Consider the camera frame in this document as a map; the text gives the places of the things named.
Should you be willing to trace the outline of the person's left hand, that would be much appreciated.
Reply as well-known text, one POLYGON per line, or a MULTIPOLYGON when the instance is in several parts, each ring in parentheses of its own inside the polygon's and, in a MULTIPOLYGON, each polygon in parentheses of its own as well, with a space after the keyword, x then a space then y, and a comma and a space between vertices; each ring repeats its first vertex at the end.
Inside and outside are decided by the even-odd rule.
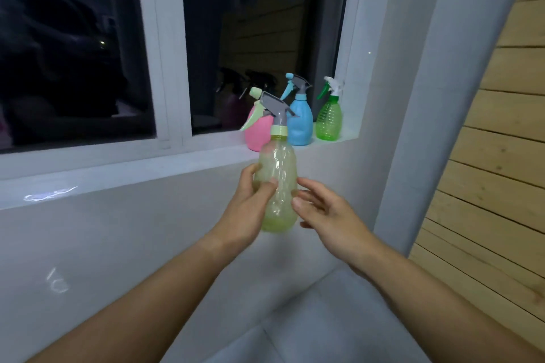
POLYGON ((254 163, 242 170, 235 194, 209 232, 214 247, 225 256, 238 256, 255 241, 261 230, 266 209, 258 210, 254 205, 257 185, 253 182, 260 168, 259 163, 254 163))

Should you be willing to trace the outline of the person's right hand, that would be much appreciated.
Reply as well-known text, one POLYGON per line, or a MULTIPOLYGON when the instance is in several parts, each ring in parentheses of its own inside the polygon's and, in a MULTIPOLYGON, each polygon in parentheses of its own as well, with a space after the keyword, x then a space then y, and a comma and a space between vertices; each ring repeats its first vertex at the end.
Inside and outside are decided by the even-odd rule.
POLYGON ((297 183, 302 189, 294 197, 318 200, 326 210, 326 224, 323 227, 305 228, 313 229, 333 256, 355 270, 364 271, 367 255, 377 241, 369 228, 346 199, 324 184, 303 177, 298 177, 297 183))

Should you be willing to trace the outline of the pale yellow spray bottle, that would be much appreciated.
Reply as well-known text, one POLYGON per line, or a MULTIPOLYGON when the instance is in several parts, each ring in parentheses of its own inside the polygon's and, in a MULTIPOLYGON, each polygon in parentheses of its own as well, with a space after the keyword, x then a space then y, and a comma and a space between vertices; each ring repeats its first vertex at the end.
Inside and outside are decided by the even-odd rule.
POLYGON ((269 200, 262 222, 262 230, 269 233, 282 233, 296 222, 297 215, 292 208, 292 198, 297 189, 296 155, 288 142, 288 116, 296 113, 280 98, 252 87, 249 95, 256 99, 253 112, 240 128, 245 131, 262 119, 266 113, 273 116, 270 127, 270 140, 260 150, 260 168, 254 175, 255 185, 269 180, 277 181, 276 193, 269 200))

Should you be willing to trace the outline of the person's left forearm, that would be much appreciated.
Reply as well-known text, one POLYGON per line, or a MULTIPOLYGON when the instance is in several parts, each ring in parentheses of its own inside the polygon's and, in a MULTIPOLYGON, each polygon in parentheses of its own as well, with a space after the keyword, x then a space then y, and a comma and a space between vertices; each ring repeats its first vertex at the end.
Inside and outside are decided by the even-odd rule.
POLYGON ((210 232, 25 363, 160 363, 247 243, 210 232))

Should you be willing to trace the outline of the person's right forearm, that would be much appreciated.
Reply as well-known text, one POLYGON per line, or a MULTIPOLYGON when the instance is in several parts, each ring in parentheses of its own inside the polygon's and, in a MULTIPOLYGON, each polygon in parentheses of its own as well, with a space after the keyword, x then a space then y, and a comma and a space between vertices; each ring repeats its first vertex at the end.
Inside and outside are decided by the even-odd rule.
POLYGON ((433 363, 545 363, 545 353, 378 240, 349 240, 343 260, 385 295, 433 363))

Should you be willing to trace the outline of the pink spray bottle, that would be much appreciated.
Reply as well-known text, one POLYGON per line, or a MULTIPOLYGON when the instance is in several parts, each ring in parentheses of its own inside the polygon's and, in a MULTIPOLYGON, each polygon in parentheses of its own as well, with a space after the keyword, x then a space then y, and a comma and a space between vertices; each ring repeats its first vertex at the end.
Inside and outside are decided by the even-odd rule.
POLYGON ((246 145, 251 151, 259 153, 262 147, 270 141, 270 129, 273 121, 273 115, 265 110, 259 120, 244 130, 246 145))

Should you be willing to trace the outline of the blue spray bottle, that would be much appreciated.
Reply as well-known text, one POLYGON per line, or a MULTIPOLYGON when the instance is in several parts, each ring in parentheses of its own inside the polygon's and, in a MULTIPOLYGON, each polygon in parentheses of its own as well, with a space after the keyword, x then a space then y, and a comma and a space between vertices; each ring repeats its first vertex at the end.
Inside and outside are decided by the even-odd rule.
POLYGON ((295 92, 290 109, 295 116, 288 116, 288 141, 293 146, 307 146, 310 144, 313 134, 313 115, 307 102, 306 91, 312 86, 306 79, 293 73, 285 74, 287 85, 281 100, 286 99, 295 92))

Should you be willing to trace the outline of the green spray bottle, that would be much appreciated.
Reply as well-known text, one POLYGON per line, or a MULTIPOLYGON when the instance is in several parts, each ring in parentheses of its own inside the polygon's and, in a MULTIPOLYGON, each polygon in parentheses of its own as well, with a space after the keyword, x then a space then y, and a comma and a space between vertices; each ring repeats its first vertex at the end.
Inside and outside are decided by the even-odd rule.
POLYGON ((327 96, 327 100, 320 108, 316 119, 316 137, 320 140, 337 141, 340 137, 343 113, 339 99, 342 85, 333 77, 325 76, 325 84, 319 93, 317 100, 327 96))

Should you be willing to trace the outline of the white window frame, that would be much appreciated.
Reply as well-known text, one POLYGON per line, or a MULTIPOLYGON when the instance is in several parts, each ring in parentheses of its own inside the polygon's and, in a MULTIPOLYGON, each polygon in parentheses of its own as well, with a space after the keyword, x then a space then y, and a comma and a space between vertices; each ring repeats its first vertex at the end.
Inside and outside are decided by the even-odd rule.
POLYGON ((0 0, 0 212, 246 162, 250 82, 341 83, 361 142, 387 0, 0 0))

